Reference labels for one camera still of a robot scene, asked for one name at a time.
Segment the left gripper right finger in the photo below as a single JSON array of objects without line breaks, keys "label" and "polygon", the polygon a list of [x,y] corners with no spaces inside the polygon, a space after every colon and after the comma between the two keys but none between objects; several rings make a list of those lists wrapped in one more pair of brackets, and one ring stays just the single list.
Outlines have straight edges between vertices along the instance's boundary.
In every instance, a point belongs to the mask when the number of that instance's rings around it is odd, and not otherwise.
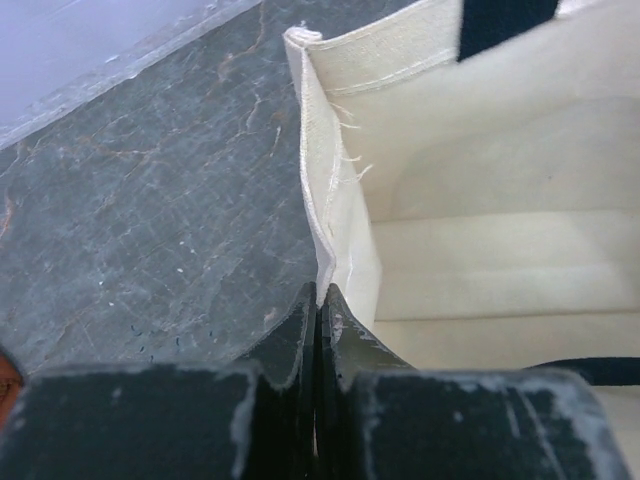
[{"label": "left gripper right finger", "polygon": [[316,439],[323,479],[627,479],[599,387],[627,357],[516,370],[419,370],[331,285],[317,313]]}]

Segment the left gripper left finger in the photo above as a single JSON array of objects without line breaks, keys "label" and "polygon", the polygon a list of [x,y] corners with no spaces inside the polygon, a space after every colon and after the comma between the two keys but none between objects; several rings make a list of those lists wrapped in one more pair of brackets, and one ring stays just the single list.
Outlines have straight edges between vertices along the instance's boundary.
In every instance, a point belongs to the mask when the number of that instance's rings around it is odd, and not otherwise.
[{"label": "left gripper left finger", "polygon": [[316,289],[235,360],[34,376],[1,434],[5,479],[306,479]]}]

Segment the cream canvas tote bag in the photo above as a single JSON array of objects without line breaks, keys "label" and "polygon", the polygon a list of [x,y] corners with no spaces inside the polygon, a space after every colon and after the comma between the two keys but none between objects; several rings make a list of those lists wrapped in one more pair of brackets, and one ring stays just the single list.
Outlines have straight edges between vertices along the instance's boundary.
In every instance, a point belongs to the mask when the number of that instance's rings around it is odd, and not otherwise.
[{"label": "cream canvas tote bag", "polygon": [[639,352],[639,5],[419,1],[284,44],[318,262],[424,369]]}]

